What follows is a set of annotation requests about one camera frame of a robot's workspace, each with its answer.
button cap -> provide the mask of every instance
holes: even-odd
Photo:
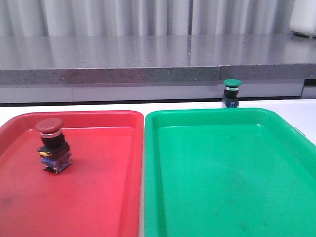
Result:
[[[242,84],[242,82],[238,79],[227,79],[224,81],[224,84],[226,86],[239,86]]]
[[[64,125],[64,121],[60,118],[48,118],[38,122],[35,129],[41,133],[53,133],[58,131]]]

plastic tray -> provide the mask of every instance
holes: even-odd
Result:
[[[316,146],[263,109],[149,114],[145,235],[316,236]]]
[[[61,118],[73,164],[43,171],[33,128]],[[0,128],[0,236],[136,237],[143,115],[133,111],[30,113]]]

white table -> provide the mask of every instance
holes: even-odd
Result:
[[[241,101],[239,107],[255,107],[272,110],[278,113],[292,126],[299,129],[310,141],[316,144],[316,99]],[[30,112],[135,110],[146,116],[148,113],[157,110],[214,108],[221,108],[221,102],[0,107],[0,125],[3,125],[6,121],[14,116]],[[144,236],[144,171],[142,174],[139,237]]]

white container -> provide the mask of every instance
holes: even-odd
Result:
[[[290,21],[292,32],[316,37],[316,0],[295,0]]]

gray countertop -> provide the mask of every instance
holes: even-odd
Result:
[[[2,88],[201,86],[227,78],[302,87],[316,78],[316,39],[293,34],[2,37],[0,55]]]

